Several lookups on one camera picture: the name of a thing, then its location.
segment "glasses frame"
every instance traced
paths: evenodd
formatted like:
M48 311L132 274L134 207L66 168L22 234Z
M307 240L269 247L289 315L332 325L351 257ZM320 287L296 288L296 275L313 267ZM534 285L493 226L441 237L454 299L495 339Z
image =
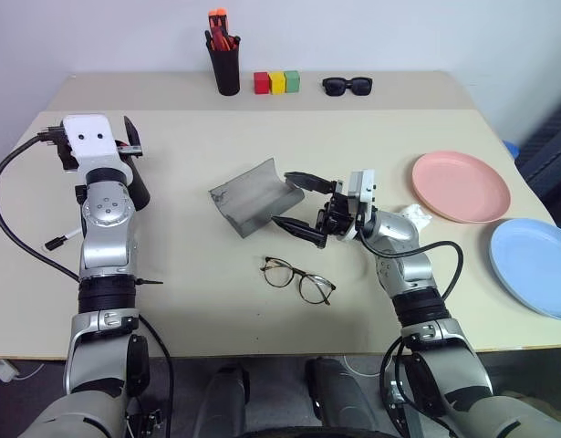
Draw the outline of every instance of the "glasses frame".
M343 82L343 92L339 93L339 94L330 94L327 90L327 82L329 82L330 80L338 80ZM369 83L369 91L367 93L357 93L355 91L355 87L353 84L354 81L356 80L364 80L367 81ZM350 89L351 92L355 95L355 96L368 96L371 93L371 89L373 88L373 79L372 78L364 78L362 76L357 76L355 78L351 78L349 80L345 79L345 78L324 78L323 79L323 88L325 89L325 94L327 94L327 96L330 97L338 97L338 96L343 96L345 94L345 91L347 91L347 89Z
M268 263L272 260L277 260L278 262L282 262L284 264L284 266L269 266ZM292 271L292 275L290 276L290 279L286 282L285 285L283 286L278 286L278 285L274 285L272 283L270 283L270 281L268 280L268 277L265 274L265 271L268 271L270 269L277 269L279 267L285 267L288 268ZM264 273L264 279L265 282L270 285L271 287L277 287L277 288L282 288L282 287L286 287L288 286L290 283L292 283L292 280L294 280L295 275L299 275L300 276L300 281L298 282L298 294L300 295L300 297L305 300L307 303L309 304L321 304L321 303L325 303L327 306L330 306L331 303L328 302L328 298L330 297L330 295L333 293L333 291L335 289L337 289L337 287L331 283L330 281L328 281L326 278L324 278L323 276L318 276L316 274L310 274L308 272L303 271L302 269L298 269L296 267L293 267L292 265L290 265L288 262L286 262L285 260L283 260L282 258L278 258L278 257L265 257L265 265L263 267L260 268L260 270ZM311 281L313 282L313 284L317 287L318 292L320 293L321 297L323 297L322 300L320 301L310 301L308 299L305 298L305 296L302 293L302 282L303 280L308 277L309 279L311 279ZM318 283L324 283L327 286L329 286L331 288L330 292L328 294L325 294L325 292L323 292L323 290L318 286Z

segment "table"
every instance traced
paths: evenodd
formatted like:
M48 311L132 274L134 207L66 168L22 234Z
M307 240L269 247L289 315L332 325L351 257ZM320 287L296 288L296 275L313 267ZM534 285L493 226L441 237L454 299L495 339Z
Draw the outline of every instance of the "table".
M126 140L122 115L135 123L145 154L137 166L151 191L150 205L138 214L139 276L165 283L140 287L137 306L173 356L381 353L400 325L367 251L334 238L319 250L274 224L242 239L208 190L270 157L279 175L302 171L347 180L352 171L375 168L376 205L398 211L417 202L410 187L416 159L454 150L484 160L504 177L512 195L504 219L553 221L450 76L359 74L374 78L366 98L325 96L320 79L335 72L302 73L301 92L282 96L254 95L245 75L241 93L231 98L217 94L209 72L78 75L66 81L21 141L75 112L105 113L117 139ZM63 173L55 149L41 143L3 174L3 215L39 248L79 225L75 183L74 175ZM325 200L307 193L286 215L314 223ZM450 239L464 250L449 310L479 351L561 346L561 321L519 304L494 276L487 249L499 223L457 224L434 215L422 230L423 244ZM77 270L79 246L72 239L52 257ZM332 305L305 303L295 285L267 285L258 269L264 256L327 277L338 287ZM455 254L437 249L430 258L444 289ZM0 231L0 357L64 359L76 311L77 285ZM156 348L151 354L160 355Z

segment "sunglasses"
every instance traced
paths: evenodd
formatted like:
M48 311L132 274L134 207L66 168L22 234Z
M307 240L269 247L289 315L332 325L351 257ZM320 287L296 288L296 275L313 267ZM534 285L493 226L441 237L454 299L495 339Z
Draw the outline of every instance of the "sunglasses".
M341 96L346 89L350 89L356 96L367 96L371 92L373 79L371 78L324 78L323 87L328 96Z

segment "pen holder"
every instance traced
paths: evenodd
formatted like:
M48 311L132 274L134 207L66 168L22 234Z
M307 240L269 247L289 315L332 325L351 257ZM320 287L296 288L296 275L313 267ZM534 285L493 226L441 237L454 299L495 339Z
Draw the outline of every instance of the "pen holder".
M239 44L233 50L227 51L211 50L207 46L217 88L224 96L233 96L240 90L239 49Z

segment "red block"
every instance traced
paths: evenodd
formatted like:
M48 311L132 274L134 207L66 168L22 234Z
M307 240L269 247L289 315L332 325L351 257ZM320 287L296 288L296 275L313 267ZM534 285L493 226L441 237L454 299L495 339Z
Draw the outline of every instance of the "red block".
M265 71L256 71L254 73L254 93L268 94L270 91L270 79Z

